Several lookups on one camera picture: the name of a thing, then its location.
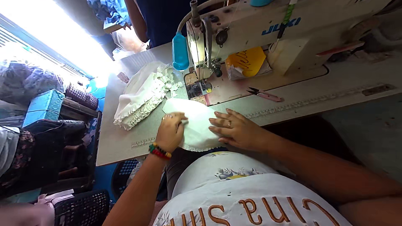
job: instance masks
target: hand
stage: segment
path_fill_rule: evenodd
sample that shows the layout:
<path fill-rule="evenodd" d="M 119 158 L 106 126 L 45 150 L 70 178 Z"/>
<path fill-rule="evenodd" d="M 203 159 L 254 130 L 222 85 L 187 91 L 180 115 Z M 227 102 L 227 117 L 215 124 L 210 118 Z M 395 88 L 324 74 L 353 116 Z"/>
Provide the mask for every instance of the hand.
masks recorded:
<path fill-rule="evenodd" d="M 219 138 L 219 141 L 242 149 L 263 150 L 264 142 L 274 134 L 259 127 L 240 113 L 230 109 L 226 109 L 226 111 L 228 114 L 216 111 L 217 119 L 209 119 L 212 125 L 217 126 L 210 126 L 209 129 L 225 136 Z"/>
<path fill-rule="evenodd" d="M 187 120 L 183 112 L 166 114 L 158 128 L 156 144 L 165 152 L 172 153 L 183 139 L 184 126 L 181 120 Z"/>

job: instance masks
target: brown basket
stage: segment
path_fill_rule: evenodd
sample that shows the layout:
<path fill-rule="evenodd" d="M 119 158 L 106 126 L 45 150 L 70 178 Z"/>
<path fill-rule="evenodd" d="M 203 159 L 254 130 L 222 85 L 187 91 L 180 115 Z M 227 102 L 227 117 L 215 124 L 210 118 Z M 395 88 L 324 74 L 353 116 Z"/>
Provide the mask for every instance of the brown basket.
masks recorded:
<path fill-rule="evenodd" d="M 96 110 L 98 107 L 98 99 L 94 97 L 91 93 L 86 92 L 80 86 L 70 83 L 66 93 L 66 97 L 71 97 L 71 99 L 83 106 L 89 107 L 92 110 Z"/>

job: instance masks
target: ring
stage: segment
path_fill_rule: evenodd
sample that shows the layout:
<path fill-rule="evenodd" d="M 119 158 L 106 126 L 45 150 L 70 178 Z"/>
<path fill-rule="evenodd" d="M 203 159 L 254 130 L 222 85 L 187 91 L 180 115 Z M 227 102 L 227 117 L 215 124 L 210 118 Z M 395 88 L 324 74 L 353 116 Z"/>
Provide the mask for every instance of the ring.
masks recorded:
<path fill-rule="evenodd" d="M 173 118 L 173 116 L 171 114 L 167 114 L 162 118 L 162 120 L 165 120 L 166 117 Z"/>

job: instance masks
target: small scissors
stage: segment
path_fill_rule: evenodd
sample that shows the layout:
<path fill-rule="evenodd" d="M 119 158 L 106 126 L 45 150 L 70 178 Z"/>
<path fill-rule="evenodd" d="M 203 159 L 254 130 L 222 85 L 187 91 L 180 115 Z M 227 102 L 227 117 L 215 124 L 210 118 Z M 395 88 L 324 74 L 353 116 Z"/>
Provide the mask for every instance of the small scissors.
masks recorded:
<path fill-rule="evenodd" d="M 282 102 L 283 101 L 283 98 L 281 98 L 281 97 L 277 97 L 275 95 L 272 95 L 272 94 L 269 94 L 269 93 L 266 93 L 266 92 L 260 92 L 260 90 L 256 89 L 256 88 L 251 88 L 251 87 L 249 87 L 249 88 L 253 90 L 253 91 L 247 90 L 251 94 L 254 94 L 254 95 L 257 95 L 259 97 L 262 97 L 262 98 L 265 98 L 265 99 L 268 99 L 268 100 L 271 100 L 271 101 L 275 101 L 275 102 Z"/>

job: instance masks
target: bright window light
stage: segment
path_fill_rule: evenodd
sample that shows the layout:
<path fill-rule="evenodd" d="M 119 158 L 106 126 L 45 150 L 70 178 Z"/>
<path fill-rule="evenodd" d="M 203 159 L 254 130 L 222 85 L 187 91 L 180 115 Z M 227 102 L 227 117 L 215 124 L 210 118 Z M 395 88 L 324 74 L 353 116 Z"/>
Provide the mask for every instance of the bright window light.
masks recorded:
<path fill-rule="evenodd" d="M 0 13 L 93 77 L 107 78 L 112 59 L 53 0 L 0 0 Z"/>

